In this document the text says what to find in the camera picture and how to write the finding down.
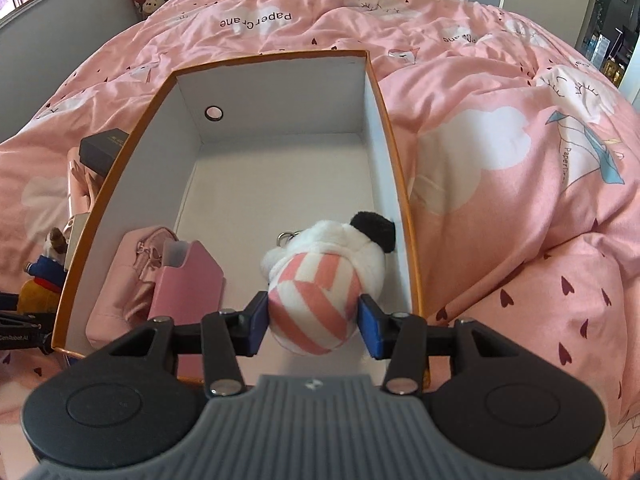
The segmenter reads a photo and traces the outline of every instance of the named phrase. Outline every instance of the cardboard box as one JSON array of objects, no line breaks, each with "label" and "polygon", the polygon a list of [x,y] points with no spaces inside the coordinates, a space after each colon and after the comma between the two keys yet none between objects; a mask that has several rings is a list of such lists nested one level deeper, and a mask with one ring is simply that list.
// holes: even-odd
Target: cardboard box
[{"label": "cardboard box", "polygon": [[80,163],[106,177],[127,137],[117,128],[85,137],[80,141]]},{"label": "cardboard box", "polygon": [[[279,233],[373,210],[396,223],[381,306],[418,312],[417,253],[406,187],[382,96],[364,51],[252,56],[171,75],[107,176],[66,279],[53,345],[92,352],[84,328],[122,236],[165,225],[200,240],[222,266],[223,308],[241,310],[267,283],[260,260]],[[369,373],[358,334],[330,354],[300,357],[268,332],[242,358],[261,374]]]}]

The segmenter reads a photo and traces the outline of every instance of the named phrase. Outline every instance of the dark gray small box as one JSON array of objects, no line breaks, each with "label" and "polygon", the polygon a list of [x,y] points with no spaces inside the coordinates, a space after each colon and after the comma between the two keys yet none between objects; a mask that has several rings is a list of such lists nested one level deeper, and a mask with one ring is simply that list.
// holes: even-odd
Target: dark gray small box
[{"label": "dark gray small box", "polygon": [[81,164],[106,177],[127,137],[129,134],[117,128],[85,137],[80,141]]}]

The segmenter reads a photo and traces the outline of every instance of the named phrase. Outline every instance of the pink pencil case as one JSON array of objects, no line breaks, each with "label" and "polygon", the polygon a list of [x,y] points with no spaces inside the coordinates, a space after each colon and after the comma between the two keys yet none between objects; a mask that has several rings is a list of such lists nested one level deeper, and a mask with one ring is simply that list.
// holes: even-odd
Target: pink pencil case
[{"label": "pink pencil case", "polygon": [[[199,241],[167,240],[149,319],[171,316],[176,325],[199,323],[220,308],[224,282],[222,268]],[[178,375],[201,379],[202,356],[180,356]]]}]

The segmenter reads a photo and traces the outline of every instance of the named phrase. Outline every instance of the pink and white striped fabric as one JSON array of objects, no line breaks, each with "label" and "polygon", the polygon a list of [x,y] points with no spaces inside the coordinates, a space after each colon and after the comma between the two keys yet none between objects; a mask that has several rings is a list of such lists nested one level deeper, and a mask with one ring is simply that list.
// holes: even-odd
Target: pink and white striped fabric
[{"label": "pink and white striped fabric", "polygon": [[271,331],[296,354],[326,354],[353,334],[361,293],[360,279],[347,258],[296,254],[269,285]]}]

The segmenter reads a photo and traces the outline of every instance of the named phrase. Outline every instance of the bed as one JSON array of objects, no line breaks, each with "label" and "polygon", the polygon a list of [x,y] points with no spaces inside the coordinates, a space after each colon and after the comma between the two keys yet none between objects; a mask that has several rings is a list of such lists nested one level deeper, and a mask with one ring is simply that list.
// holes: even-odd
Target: bed
[{"label": "bed", "polygon": [[[130,131],[172,70],[320,49],[370,52],[409,188],[422,314],[476,318],[586,382],[607,412],[592,462],[628,478],[640,469],[640,116],[576,51],[497,7],[170,0],[0,145],[0,290],[19,289],[22,263],[66,223],[79,139]],[[16,438],[19,407],[56,366],[37,351],[0,354],[0,478],[33,460]],[[446,364],[432,369],[437,387]]]}]

